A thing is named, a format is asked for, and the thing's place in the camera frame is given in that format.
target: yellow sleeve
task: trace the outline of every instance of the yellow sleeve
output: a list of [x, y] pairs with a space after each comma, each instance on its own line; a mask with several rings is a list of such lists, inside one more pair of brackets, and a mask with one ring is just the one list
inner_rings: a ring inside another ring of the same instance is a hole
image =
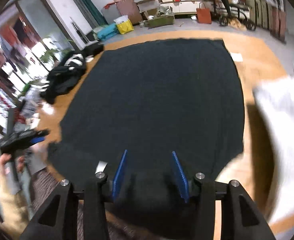
[[9, 193], [6, 177], [0, 174], [0, 205], [3, 210], [3, 223], [0, 229], [12, 237], [13, 240], [19, 238], [28, 225], [28, 204], [23, 192], [16, 195]]

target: blue strip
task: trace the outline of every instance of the blue strip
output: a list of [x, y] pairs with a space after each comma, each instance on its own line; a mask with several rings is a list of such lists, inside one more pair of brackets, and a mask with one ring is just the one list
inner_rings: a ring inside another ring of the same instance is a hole
[[45, 141], [45, 137], [36, 137], [36, 138], [32, 139], [30, 141], [30, 143], [36, 144], [36, 143], [39, 143], [39, 142], [42, 142], [42, 141]]
[[177, 184], [180, 196], [181, 198], [185, 200], [185, 203], [188, 203], [189, 201], [188, 181], [175, 152], [172, 152], [172, 170], [174, 173], [174, 177], [176, 180], [176, 184]]
[[119, 195], [121, 185], [123, 183], [124, 176], [125, 176], [126, 166], [127, 166], [127, 150], [125, 150], [125, 152], [123, 153], [123, 155], [121, 157], [121, 161], [119, 163], [116, 175], [114, 177], [114, 181], [112, 182], [112, 198], [113, 198], [113, 200], [115, 200]]

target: red bag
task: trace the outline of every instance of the red bag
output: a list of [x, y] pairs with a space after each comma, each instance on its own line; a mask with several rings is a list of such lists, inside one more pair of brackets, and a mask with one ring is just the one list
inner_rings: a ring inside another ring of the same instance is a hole
[[211, 24], [211, 14], [210, 14], [210, 9], [209, 8], [200, 8], [199, 3], [199, 8], [197, 8], [197, 18], [199, 23], [208, 23]]

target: gray curtain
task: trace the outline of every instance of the gray curtain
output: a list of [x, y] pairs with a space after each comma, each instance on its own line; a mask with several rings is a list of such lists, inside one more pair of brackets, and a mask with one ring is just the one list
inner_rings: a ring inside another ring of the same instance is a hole
[[74, 0], [75, 4], [78, 6], [79, 10], [88, 21], [90, 26], [94, 29], [99, 26], [93, 15], [90, 13], [86, 5], [82, 2], [82, 0]]

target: gray floor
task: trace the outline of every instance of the gray floor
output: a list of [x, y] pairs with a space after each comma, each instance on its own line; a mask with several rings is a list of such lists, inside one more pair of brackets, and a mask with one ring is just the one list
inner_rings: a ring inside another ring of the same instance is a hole
[[115, 41], [120, 41], [123, 39], [136, 37], [140, 35], [157, 33], [157, 32], [169, 32], [169, 31], [184, 31], [184, 30], [212, 30], [212, 31], [223, 31], [231, 33], [239, 33], [243, 35], [253, 36], [256, 38], [263, 39], [266, 45], [273, 51], [273, 53], [278, 57], [282, 66], [285, 68], [289, 75], [293, 75], [293, 65], [294, 65], [294, 36], [289, 34], [286, 35], [287, 44], [283, 44], [273, 36], [270, 35], [269, 31], [257, 28], [256, 31], [240, 31], [231, 27], [220, 27], [218, 23], [213, 22], [211, 25], [199, 24], [189, 18], [186, 19], [176, 19], [174, 25], [162, 26], [154, 29], [148, 29], [147, 27], [135, 26], [135, 30], [126, 33], [124, 35], [116, 35], [111, 39], [104, 42], [108, 44]]

